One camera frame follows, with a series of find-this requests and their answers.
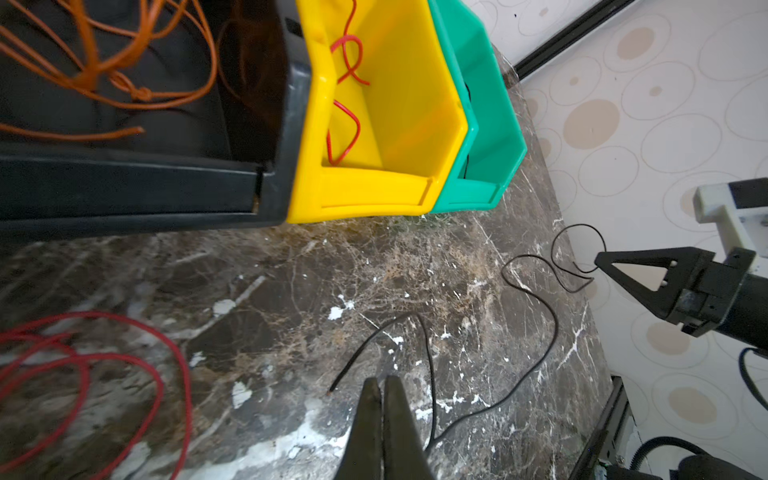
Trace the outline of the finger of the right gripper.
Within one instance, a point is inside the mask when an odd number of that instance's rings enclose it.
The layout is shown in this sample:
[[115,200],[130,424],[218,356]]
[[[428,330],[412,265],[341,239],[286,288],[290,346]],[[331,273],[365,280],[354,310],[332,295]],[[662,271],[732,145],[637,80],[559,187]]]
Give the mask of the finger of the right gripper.
[[656,317],[667,320],[715,253],[696,247],[604,251],[595,265]]

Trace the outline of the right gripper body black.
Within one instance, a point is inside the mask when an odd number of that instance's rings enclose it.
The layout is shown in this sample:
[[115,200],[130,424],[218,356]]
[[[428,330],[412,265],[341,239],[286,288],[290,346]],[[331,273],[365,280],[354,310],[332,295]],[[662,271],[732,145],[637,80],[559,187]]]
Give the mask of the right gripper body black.
[[757,254],[733,248],[722,262],[694,247],[676,248],[668,286],[674,300],[666,321],[693,337],[716,332],[767,349],[767,279],[750,271]]

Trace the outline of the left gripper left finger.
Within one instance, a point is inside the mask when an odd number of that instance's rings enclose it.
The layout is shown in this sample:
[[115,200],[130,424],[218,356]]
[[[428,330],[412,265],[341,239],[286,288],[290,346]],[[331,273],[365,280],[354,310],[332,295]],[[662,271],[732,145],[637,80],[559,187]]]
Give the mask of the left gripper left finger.
[[367,378],[359,397],[335,480],[379,480],[383,476],[383,414],[378,380]]

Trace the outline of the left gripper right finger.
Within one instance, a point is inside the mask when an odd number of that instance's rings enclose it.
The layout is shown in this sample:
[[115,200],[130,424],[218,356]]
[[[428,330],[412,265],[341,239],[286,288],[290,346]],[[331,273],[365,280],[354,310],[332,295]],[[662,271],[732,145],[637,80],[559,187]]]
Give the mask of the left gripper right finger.
[[383,462],[386,480],[433,480],[399,377],[384,383]]

